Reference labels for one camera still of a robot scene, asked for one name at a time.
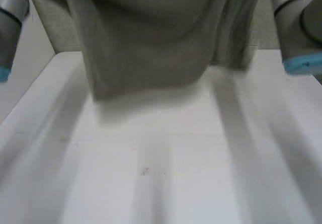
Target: gray cloth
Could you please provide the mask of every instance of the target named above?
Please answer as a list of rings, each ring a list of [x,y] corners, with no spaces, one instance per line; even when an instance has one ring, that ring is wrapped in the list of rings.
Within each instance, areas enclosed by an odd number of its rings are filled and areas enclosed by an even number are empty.
[[[247,69],[257,0],[67,0],[96,99]]]

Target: beige wall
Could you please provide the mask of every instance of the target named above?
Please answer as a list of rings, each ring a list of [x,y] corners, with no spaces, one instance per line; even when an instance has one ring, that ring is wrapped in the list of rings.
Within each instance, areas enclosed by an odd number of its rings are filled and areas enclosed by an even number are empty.
[[[49,0],[33,0],[56,53],[80,51],[71,17]],[[252,48],[278,49],[273,12],[269,0],[259,0],[253,22]]]

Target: gray towel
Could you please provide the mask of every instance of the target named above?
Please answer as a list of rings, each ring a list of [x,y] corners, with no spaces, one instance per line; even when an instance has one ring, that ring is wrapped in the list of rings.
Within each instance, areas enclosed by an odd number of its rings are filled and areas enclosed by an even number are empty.
[[[210,64],[249,65],[257,0],[66,1],[96,99],[184,86]]]

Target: dark spot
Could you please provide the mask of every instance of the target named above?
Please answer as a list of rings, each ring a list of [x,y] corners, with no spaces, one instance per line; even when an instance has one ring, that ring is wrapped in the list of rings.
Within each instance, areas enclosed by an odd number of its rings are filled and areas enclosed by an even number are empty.
[[[150,174],[150,168],[144,168],[144,170],[142,171],[142,175],[145,176],[148,174]]]

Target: metal cylinder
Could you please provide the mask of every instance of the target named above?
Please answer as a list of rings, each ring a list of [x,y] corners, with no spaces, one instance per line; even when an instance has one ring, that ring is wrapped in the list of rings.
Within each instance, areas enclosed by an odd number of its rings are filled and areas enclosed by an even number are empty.
[[[28,0],[0,0],[0,82],[8,80],[28,11]]]
[[[322,45],[318,38],[308,36],[308,32],[317,35],[318,29],[313,27],[313,32],[304,29],[316,24],[318,17],[314,15],[322,15],[322,7],[318,8],[315,2],[320,1],[272,0],[283,64],[289,74],[322,72]]]

